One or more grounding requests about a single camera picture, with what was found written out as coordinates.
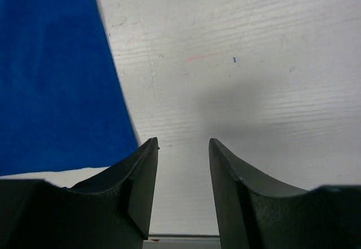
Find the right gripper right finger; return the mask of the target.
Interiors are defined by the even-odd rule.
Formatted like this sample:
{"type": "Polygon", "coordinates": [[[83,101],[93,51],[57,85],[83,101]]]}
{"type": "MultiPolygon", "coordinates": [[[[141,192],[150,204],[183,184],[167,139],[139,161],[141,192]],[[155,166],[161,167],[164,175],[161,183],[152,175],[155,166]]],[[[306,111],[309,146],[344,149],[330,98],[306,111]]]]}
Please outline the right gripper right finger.
{"type": "Polygon", "coordinates": [[[304,190],[209,141],[222,248],[359,248],[360,186],[304,190]]]}

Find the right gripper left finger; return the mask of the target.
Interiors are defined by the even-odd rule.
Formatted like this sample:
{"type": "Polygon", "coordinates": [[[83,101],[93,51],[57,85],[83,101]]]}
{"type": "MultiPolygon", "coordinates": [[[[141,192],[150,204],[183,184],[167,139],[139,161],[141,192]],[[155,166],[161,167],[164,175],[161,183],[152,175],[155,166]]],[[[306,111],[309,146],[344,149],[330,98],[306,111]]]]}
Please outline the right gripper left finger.
{"type": "Polygon", "coordinates": [[[71,188],[1,180],[2,248],[142,248],[149,236],[159,145],[71,188]]]}

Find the blue towel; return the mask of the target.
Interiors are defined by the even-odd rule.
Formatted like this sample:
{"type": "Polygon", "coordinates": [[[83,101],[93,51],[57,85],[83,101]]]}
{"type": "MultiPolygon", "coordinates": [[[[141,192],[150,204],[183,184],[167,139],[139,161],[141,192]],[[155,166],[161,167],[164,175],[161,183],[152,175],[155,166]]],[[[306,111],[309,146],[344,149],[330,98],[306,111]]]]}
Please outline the blue towel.
{"type": "Polygon", "coordinates": [[[137,147],[96,0],[1,0],[1,174],[105,167],[137,147]]]}

